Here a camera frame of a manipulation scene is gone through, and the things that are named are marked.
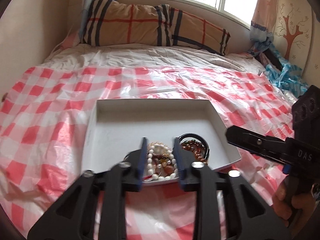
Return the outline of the person right hand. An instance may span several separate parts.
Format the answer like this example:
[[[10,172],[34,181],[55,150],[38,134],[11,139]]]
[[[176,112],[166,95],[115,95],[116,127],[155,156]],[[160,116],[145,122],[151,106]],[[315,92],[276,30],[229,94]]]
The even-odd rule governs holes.
[[[303,193],[293,196],[291,204],[289,205],[285,202],[286,193],[287,188],[285,182],[282,181],[272,197],[272,207],[275,213],[282,219],[285,225],[288,225],[293,208],[300,210],[301,214],[298,216],[296,223],[304,225],[313,214],[316,206],[316,200],[313,198],[311,193]]]

